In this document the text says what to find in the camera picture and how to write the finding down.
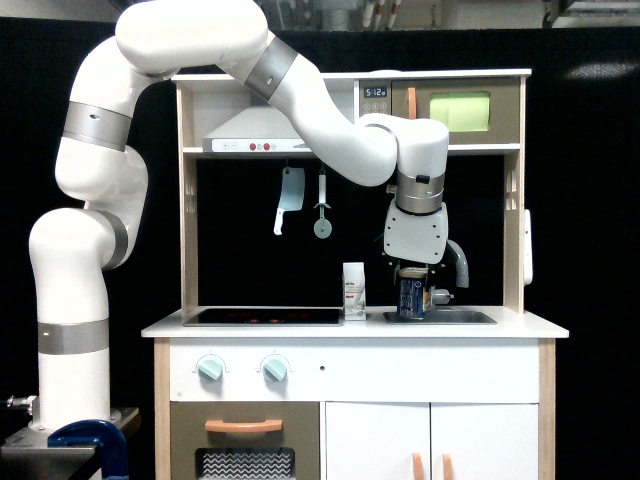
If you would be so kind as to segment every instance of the black induction cooktop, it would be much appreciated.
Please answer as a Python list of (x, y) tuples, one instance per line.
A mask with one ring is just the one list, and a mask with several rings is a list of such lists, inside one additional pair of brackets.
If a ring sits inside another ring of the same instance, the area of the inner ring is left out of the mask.
[(208, 308), (185, 322), (190, 327), (340, 325), (341, 308)]

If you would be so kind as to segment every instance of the wooden frame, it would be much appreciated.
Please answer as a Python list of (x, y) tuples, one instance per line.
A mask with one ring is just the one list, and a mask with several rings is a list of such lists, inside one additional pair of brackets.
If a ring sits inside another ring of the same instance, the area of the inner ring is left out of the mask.
[[(524, 312), (524, 170), (526, 75), (520, 75), (520, 144), (504, 153), (504, 270), (503, 305)], [(181, 300), (188, 312), (198, 306), (198, 235), (196, 162), (201, 149), (194, 148), (194, 95), (177, 83), (180, 171)], [(155, 452), (156, 478), (170, 480), (169, 346), (167, 338), (155, 339)], [(555, 479), (555, 339), (540, 339), (539, 480)]]

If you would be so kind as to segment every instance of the cabinet handle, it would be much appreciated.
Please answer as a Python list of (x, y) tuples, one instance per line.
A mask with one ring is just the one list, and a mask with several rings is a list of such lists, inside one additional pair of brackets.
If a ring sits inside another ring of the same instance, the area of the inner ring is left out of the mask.
[(453, 480), (453, 467), (451, 466), (451, 455), (445, 453), (442, 455), (442, 463), (444, 464), (444, 480)]
[(413, 454), (413, 478), (414, 480), (423, 480), (422, 476), (422, 457), (419, 453)]
[(260, 433), (282, 430), (282, 420), (265, 420), (260, 423), (225, 423), (224, 420), (208, 420), (204, 424), (207, 432), (215, 433)]
[(418, 100), (416, 99), (416, 88), (407, 88), (407, 94), (409, 95), (409, 120), (415, 120), (418, 118)]

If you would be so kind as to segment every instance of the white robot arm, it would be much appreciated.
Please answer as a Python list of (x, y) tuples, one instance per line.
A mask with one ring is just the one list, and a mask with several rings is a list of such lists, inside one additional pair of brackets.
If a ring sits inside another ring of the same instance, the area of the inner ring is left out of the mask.
[[(444, 125), (383, 115), (368, 115), (353, 125), (331, 101), (317, 68), (269, 32), (251, 0), (136, 4), (122, 14), (115, 37), (86, 58), (71, 92), (56, 180), (65, 193), (85, 202), (84, 209), (44, 215), (30, 237), (38, 299), (40, 422), (46, 429), (109, 418), (102, 270), (117, 267), (131, 254), (147, 188), (144, 162), (126, 145), (131, 118), (147, 86), (181, 67), (210, 64), (281, 110), (312, 151), (349, 180), (379, 185), (398, 167), (398, 192), (385, 229), (391, 232), (387, 253), (433, 263), (444, 251)], [(437, 239), (430, 230), (435, 218)], [(419, 234), (411, 245), (401, 240), (420, 229), (429, 235)]]

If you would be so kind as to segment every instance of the digital clock display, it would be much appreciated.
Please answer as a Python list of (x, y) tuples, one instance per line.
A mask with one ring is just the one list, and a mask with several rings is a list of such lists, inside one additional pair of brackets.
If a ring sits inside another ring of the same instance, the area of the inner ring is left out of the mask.
[(364, 89), (364, 98), (385, 98), (387, 87), (371, 87)]

